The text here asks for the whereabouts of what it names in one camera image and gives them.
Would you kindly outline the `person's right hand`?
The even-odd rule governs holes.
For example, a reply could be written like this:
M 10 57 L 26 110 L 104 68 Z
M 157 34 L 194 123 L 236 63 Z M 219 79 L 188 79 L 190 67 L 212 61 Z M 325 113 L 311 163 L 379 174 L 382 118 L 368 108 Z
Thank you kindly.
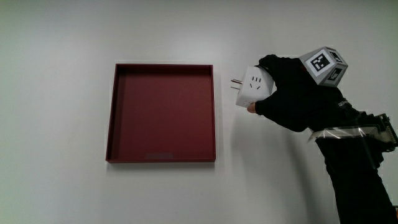
M 299 58 L 266 55 L 257 65 L 275 82 L 276 91 L 247 110 L 294 132 L 343 126 L 360 116 L 337 87 L 317 85 Z

